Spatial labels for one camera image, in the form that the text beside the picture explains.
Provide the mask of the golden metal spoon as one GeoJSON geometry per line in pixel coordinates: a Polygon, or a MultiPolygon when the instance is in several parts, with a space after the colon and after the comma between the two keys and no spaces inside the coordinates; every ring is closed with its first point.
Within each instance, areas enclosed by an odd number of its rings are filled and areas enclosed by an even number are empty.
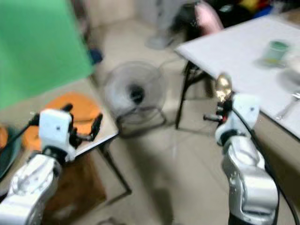
{"type": "Polygon", "coordinates": [[[224,103],[230,99],[232,92],[232,79],[228,73],[222,72],[216,78],[215,95],[218,99],[218,102],[224,103]]]}

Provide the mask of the large orange plate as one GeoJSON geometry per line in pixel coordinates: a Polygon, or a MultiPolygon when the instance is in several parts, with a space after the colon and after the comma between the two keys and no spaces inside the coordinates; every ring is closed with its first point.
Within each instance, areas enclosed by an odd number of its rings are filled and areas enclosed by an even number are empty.
{"type": "MultiPolygon", "coordinates": [[[[73,105],[71,113],[74,116],[74,127],[77,128],[78,133],[90,133],[93,120],[102,114],[96,101],[79,92],[68,92],[52,99],[43,109],[60,109],[67,104],[73,105]]],[[[29,150],[39,150],[41,141],[38,136],[38,127],[32,126],[24,132],[22,145],[29,150]]]]}

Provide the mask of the orange plate under grey cup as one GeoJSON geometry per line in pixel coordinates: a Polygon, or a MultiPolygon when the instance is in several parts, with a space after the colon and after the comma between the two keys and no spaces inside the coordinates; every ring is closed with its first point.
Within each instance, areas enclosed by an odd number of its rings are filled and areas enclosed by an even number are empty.
{"type": "Polygon", "coordinates": [[[9,139],[9,132],[6,127],[0,126],[0,148],[5,148],[9,139]]]}

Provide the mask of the dark green plate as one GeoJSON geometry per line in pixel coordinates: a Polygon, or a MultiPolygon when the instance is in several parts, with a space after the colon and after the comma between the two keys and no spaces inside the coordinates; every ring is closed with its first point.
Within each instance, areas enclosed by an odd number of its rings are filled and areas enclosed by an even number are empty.
{"type": "Polygon", "coordinates": [[[1,180],[7,176],[12,164],[15,162],[22,148],[21,136],[26,131],[26,128],[16,129],[14,127],[7,128],[9,132],[9,139],[5,148],[0,153],[0,169],[1,180]]]}

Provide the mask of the black floor fan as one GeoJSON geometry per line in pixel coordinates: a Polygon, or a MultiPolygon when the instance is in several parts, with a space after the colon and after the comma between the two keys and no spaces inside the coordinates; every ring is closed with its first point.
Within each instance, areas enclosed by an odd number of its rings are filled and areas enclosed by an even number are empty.
{"type": "Polygon", "coordinates": [[[158,67],[143,61],[119,64],[102,88],[120,137],[137,137],[167,124],[166,79],[158,67]]]}

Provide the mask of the white folding table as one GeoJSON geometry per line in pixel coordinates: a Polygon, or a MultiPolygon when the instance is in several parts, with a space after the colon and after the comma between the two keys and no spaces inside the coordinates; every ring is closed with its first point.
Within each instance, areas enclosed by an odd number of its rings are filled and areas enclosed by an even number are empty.
{"type": "Polygon", "coordinates": [[[268,43],[275,39],[291,45],[291,56],[300,56],[300,24],[279,16],[260,17],[193,39],[179,45],[176,52],[212,77],[228,73],[235,91],[257,96],[262,113],[300,142],[300,103],[283,120],[276,120],[293,94],[277,82],[278,73],[285,68],[259,62],[268,43]]]}

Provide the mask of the silver metal fork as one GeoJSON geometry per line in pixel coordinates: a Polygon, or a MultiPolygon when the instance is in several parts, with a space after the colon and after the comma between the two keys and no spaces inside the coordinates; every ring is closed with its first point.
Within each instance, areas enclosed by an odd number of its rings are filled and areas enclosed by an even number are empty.
{"type": "Polygon", "coordinates": [[[294,108],[296,103],[300,101],[300,90],[296,90],[292,95],[291,101],[285,105],[283,110],[276,114],[276,120],[283,120],[287,116],[287,114],[294,108]]]}

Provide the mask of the small blue object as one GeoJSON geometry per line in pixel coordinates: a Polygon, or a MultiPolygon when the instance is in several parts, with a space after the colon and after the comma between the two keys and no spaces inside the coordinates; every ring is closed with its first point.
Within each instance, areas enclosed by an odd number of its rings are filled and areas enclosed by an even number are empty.
{"type": "Polygon", "coordinates": [[[90,57],[90,61],[94,66],[102,62],[104,59],[102,51],[96,47],[89,47],[88,54],[90,57]]]}

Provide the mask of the green screen backdrop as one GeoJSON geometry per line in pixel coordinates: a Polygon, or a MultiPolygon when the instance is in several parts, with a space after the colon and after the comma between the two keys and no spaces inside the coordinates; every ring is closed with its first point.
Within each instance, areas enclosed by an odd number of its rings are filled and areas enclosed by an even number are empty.
{"type": "Polygon", "coordinates": [[[0,106],[92,74],[70,0],[0,0],[0,106]]]}

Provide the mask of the white plate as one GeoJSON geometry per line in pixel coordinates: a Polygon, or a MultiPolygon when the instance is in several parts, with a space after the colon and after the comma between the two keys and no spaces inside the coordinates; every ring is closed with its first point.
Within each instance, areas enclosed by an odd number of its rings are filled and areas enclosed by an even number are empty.
{"type": "Polygon", "coordinates": [[[300,91],[300,74],[293,71],[293,69],[283,69],[279,72],[277,82],[286,92],[300,91]]]}

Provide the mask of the green cup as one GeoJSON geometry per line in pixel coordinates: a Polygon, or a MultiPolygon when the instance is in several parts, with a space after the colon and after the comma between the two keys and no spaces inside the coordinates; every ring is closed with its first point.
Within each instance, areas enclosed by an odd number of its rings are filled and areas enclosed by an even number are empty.
{"type": "Polygon", "coordinates": [[[284,60],[291,49],[286,41],[275,39],[268,43],[259,62],[266,67],[278,68],[284,66],[284,60]]]}

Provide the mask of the pink cloth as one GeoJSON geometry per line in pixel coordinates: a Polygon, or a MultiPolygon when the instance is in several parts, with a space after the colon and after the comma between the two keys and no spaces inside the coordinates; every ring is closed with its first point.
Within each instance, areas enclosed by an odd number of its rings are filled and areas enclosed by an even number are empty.
{"type": "Polygon", "coordinates": [[[205,1],[195,4],[195,17],[202,36],[220,32],[224,28],[216,10],[205,1]]]}

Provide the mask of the person in grey trousers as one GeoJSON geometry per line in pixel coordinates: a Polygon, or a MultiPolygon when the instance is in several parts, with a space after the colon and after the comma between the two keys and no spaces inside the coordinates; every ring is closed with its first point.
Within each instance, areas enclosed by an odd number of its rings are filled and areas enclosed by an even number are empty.
{"type": "Polygon", "coordinates": [[[155,28],[146,47],[157,51],[170,47],[182,30],[178,17],[193,17],[198,0],[138,0],[139,17],[155,28]]]}

